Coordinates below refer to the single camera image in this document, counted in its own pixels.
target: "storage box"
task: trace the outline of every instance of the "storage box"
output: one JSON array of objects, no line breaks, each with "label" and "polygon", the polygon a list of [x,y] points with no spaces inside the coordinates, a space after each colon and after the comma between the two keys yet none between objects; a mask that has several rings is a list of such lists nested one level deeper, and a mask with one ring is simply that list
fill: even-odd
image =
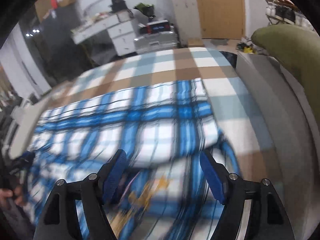
[{"label": "storage box", "polygon": [[199,38],[188,39],[188,48],[197,48],[197,47],[204,48],[202,39],[199,39]]},{"label": "storage box", "polygon": [[114,3],[111,5],[111,9],[112,9],[112,12],[113,13],[116,13],[116,12],[119,12],[119,11],[122,11],[122,10],[127,10],[128,7],[125,3],[125,1],[120,1],[118,3]]},{"label": "storage box", "polygon": [[145,34],[134,39],[134,45],[138,54],[152,51],[176,49],[178,46],[177,34],[173,31],[156,34]]},{"label": "storage box", "polygon": [[61,0],[60,2],[58,2],[60,7],[65,7],[69,4],[75,3],[77,0]]}]

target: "green cushion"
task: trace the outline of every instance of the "green cushion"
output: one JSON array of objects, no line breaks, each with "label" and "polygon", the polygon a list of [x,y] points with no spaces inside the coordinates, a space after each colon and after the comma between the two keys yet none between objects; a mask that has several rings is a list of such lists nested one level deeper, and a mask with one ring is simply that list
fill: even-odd
[{"label": "green cushion", "polygon": [[295,25],[273,25],[256,30],[252,42],[275,57],[303,86],[320,127],[320,38]]}]

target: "blue gripper pad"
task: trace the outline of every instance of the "blue gripper pad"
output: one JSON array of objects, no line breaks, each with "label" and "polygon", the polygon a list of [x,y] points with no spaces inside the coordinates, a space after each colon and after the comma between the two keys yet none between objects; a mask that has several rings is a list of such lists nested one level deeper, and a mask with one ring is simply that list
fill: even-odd
[{"label": "blue gripper pad", "polygon": [[223,194],[222,181],[219,179],[217,172],[212,167],[208,157],[204,154],[204,152],[200,154],[200,166],[214,198],[224,205],[226,197]]},{"label": "blue gripper pad", "polygon": [[113,167],[111,168],[108,177],[103,182],[103,192],[102,192],[102,200],[103,203],[108,203],[112,199],[113,194],[118,187],[119,181],[122,177],[124,169],[127,167],[127,155],[125,151],[121,150],[118,159],[112,163]]}]

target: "hand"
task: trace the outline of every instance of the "hand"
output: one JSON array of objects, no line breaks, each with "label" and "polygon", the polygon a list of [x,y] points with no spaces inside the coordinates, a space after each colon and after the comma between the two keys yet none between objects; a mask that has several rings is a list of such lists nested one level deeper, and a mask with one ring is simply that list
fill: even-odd
[{"label": "hand", "polygon": [[7,202],[7,198],[13,197],[13,194],[17,196],[15,199],[16,205],[24,206],[25,203],[23,202],[22,196],[22,187],[18,185],[13,191],[9,189],[0,188],[0,207],[5,209],[10,209],[10,205]]}]

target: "gray suitcase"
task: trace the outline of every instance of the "gray suitcase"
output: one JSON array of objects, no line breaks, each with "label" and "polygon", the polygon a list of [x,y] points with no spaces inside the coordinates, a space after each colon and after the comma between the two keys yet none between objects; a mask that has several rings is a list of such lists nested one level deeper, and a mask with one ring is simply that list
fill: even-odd
[{"label": "gray suitcase", "polygon": [[152,51],[176,49],[178,46],[177,34],[173,31],[145,34],[134,39],[134,45],[138,54]]}]

